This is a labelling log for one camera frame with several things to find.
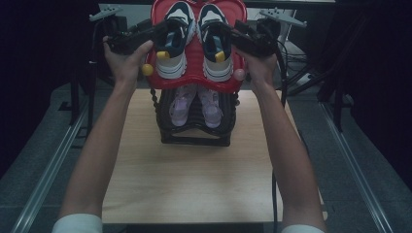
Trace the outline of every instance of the white sleeve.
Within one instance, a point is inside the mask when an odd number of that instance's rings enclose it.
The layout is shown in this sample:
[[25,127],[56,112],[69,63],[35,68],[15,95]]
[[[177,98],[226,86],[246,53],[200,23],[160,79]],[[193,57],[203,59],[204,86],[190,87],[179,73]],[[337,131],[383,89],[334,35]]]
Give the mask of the white sleeve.
[[52,229],[52,233],[102,233],[103,223],[98,216],[89,214],[74,214],[59,219]]
[[282,233],[325,233],[324,231],[310,225],[290,225],[282,230]]

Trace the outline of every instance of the black shoe rack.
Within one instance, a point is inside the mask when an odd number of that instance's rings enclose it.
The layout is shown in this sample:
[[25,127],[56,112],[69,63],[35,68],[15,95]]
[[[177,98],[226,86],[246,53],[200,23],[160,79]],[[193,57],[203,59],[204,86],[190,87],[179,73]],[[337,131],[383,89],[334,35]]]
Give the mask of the black shoe rack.
[[[176,89],[163,89],[157,102],[155,90],[151,89],[156,112],[156,121],[164,144],[185,144],[201,146],[228,147],[230,135],[236,122],[236,106],[239,105],[238,94],[219,93],[219,107],[223,112],[221,124],[216,128],[209,128],[204,120],[202,104],[196,96],[189,108],[188,121],[183,126],[175,126],[169,115],[169,108],[175,99]],[[212,135],[211,138],[194,138],[177,136],[176,134],[197,128]]]

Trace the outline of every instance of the black and white sneaker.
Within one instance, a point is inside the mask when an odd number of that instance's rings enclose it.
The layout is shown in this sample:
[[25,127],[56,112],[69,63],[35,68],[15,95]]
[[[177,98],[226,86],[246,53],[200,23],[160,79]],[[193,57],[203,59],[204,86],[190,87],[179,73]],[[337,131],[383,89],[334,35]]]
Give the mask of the black and white sneaker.
[[176,2],[164,17],[167,32],[156,38],[156,70],[165,79],[180,78],[186,71],[185,46],[195,30],[194,13],[186,2]]
[[204,52],[203,73],[214,82],[224,82],[233,73],[230,36],[223,34],[220,23],[227,20],[214,4],[202,7],[197,20],[197,37]]

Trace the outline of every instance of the pink sneaker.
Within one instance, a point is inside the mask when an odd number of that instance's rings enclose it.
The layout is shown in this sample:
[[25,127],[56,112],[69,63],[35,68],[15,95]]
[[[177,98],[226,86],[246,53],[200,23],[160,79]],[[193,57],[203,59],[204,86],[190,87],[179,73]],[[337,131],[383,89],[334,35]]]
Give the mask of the pink sneaker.
[[222,110],[219,108],[219,93],[200,85],[197,88],[197,94],[203,105],[202,112],[206,125],[209,128],[218,127],[223,116]]
[[174,125],[182,126],[188,120],[190,104],[196,96],[196,90],[197,84],[179,86],[176,90],[176,97],[169,109],[169,115]]

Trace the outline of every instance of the sneaker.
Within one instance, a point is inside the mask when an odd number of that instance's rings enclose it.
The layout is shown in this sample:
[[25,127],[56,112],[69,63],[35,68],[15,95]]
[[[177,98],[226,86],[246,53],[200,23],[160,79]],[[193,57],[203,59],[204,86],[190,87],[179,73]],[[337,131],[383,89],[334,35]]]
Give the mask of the sneaker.
[[195,31],[194,13],[186,2],[177,2],[164,17],[167,32],[156,38],[156,70],[165,79],[180,78],[186,71],[185,46]]
[[176,90],[176,97],[170,105],[169,114],[172,123],[182,126],[188,120],[190,104],[196,96],[196,84],[179,86]]
[[233,72],[230,35],[222,33],[221,22],[227,23],[227,20],[216,5],[202,7],[197,21],[197,37],[205,55],[203,73],[214,82],[227,81]]
[[219,108],[219,93],[200,85],[197,89],[197,95],[202,102],[202,113],[206,125],[209,128],[218,127],[223,116],[222,110]]

